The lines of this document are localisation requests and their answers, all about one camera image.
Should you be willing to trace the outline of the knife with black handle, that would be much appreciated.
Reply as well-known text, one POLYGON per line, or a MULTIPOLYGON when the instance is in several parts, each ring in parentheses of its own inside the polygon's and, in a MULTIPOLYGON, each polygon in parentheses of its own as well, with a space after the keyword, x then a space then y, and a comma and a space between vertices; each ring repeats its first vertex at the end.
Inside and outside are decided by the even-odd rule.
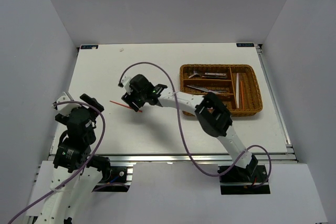
POLYGON ((228 90, 207 90, 207 92, 211 92, 214 94, 223 94, 223 93, 228 93, 228 90))

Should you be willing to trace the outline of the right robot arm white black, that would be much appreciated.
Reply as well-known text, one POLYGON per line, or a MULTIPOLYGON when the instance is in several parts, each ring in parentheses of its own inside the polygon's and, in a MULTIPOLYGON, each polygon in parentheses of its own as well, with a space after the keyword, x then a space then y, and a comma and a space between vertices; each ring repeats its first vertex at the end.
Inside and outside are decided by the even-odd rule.
POLYGON ((231 167, 222 172, 222 175, 230 174, 239 182, 247 182, 255 177, 257 158, 237 136, 231 113, 215 93, 193 95, 176 91, 164 84, 153 85, 142 74, 134 77, 123 76, 118 86, 125 88, 126 93, 122 100, 135 112, 149 104, 174 108, 178 112, 185 111, 196 116, 203 131, 218 139, 233 159, 231 167))

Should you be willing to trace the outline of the blue label left corner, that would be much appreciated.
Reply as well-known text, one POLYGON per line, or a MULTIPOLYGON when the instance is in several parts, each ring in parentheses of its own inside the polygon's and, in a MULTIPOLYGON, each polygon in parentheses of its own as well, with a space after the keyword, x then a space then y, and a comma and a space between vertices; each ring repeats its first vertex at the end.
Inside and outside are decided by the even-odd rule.
POLYGON ((80 50, 98 49, 98 45, 81 45, 80 50))

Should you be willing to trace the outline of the fork with black handle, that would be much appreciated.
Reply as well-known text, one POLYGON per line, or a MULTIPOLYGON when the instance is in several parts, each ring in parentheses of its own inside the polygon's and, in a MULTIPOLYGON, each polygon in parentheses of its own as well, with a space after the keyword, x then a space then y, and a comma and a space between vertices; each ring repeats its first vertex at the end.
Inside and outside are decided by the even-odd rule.
POLYGON ((205 78, 205 79, 227 79, 227 75, 224 76, 209 76, 209 75, 203 75, 203 74, 192 74, 188 77, 191 78, 205 78))

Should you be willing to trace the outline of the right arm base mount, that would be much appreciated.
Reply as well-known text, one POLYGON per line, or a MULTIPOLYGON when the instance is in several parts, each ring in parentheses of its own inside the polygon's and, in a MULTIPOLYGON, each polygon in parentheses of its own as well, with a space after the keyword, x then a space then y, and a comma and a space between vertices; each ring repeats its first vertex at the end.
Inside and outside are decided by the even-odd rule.
POLYGON ((234 167, 219 177, 221 195, 269 195, 271 193, 265 165, 258 165, 254 174, 247 176, 234 167))

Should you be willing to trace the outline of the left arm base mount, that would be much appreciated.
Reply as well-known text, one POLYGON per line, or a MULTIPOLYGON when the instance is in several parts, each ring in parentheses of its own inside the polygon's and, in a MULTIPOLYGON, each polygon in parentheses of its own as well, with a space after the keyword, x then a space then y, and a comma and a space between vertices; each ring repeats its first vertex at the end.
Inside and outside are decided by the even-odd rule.
POLYGON ((111 166, 107 157, 94 156, 80 180, 93 192, 128 192, 127 170, 126 166, 111 166))

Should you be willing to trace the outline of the orange chopstick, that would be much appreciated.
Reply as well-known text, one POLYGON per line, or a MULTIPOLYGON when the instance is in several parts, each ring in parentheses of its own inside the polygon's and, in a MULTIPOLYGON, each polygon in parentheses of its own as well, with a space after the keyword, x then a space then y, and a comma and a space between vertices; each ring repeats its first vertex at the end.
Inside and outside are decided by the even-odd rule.
POLYGON ((244 106, 244 88, 243 88, 243 81, 240 81, 240 94, 241 94, 241 103, 242 103, 242 109, 245 109, 244 106))
MULTIPOLYGON (((109 102, 111 102, 111 103, 113 103, 113 104, 116 104, 116 105, 119 105, 119 106, 122 106, 122 107, 124 107, 124 108, 128 108, 128 109, 134 110, 134 109, 131 108, 130 106, 125 105, 125 104, 122 104, 122 103, 118 103, 118 102, 111 101, 111 100, 110 100, 109 102)), ((142 111, 142 110, 137 110, 137 111, 135 111, 135 112, 142 113, 143 111, 142 111)))

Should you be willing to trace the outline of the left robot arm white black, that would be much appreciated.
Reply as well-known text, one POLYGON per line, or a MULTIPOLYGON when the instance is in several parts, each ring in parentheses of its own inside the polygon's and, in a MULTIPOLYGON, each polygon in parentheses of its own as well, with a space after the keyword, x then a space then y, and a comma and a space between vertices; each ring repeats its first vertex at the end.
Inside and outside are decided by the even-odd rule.
POLYGON ((111 176, 110 162, 96 155, 93 143, 102 139, 95 135, 97 117, 104 111, 95 98, 82 94, 81 102, 64 93, 55 103, 55 120, 66 130, 59 137, 53 161, 50 193, 44 197, 36 223, 73 223, 76 213, 99 182, 111 176))

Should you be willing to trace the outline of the woven wicker cutlery tray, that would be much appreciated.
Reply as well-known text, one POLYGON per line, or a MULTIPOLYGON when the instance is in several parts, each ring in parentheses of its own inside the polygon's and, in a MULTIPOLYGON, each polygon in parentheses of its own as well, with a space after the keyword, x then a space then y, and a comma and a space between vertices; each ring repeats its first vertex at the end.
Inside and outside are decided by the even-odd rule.
POLYGON ((258 81, 253 68, 249 65, 182 65, 180 67, 180 90, 195 95, 205 95, 207 93, 188 88, 187 85, 205 87, 211 90, 228 90, 228 93, 218 94, 218 96, 232 116, 235 117, 253 116, 263 109, 258 81), (193 71, 227 73, 227 79, 189 79, 188 77, 193 74, 193 71), (244 88, 244 110, 242 109, 240 81, 243 81, 244 88))

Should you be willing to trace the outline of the knife with pink handle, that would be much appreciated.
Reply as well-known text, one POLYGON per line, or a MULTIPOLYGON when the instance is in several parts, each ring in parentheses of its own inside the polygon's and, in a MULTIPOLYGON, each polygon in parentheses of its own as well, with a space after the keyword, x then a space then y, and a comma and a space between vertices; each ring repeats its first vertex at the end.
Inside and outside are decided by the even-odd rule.
POLYGON ((210 90, 208 88, 205 88, 205 87, 199 87, 199 86, 193 86, 193 85, 187 85, 188 88, 191 88, 191 89, 195 89, 195 90, 200 90, 200 91, 203 91, 203 92, 207 92, 207 90, 210 90))

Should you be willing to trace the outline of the aluminium rail front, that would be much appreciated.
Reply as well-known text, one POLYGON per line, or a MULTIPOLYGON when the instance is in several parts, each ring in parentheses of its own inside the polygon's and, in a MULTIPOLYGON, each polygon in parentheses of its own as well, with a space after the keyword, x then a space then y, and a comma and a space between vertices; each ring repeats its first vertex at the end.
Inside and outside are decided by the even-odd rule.
MULTIPOLYGON (((177 162, 190 161, 187 155, 107 155, 112 162, 177 162)), ((271 160, 275 162, 296 162, 294 153, 270 154, 271 160)), ((229 155, 194 155, 197 162, 232 162, 229 155)))

